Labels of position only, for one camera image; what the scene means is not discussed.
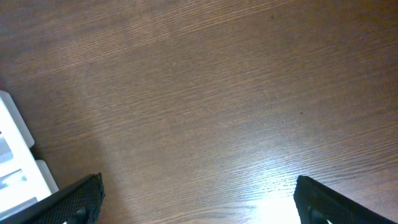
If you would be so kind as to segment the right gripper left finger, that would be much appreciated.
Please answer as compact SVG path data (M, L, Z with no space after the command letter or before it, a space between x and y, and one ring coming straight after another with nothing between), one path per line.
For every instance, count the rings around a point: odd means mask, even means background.
M93 224L105 198L102 175L90 174L1 220L9 224Z

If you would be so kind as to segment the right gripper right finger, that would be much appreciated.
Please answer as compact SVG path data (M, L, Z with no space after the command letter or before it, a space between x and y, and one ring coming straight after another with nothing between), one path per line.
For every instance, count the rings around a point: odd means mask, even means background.
M309 176L298 176L294 202L301 224L395 224Z

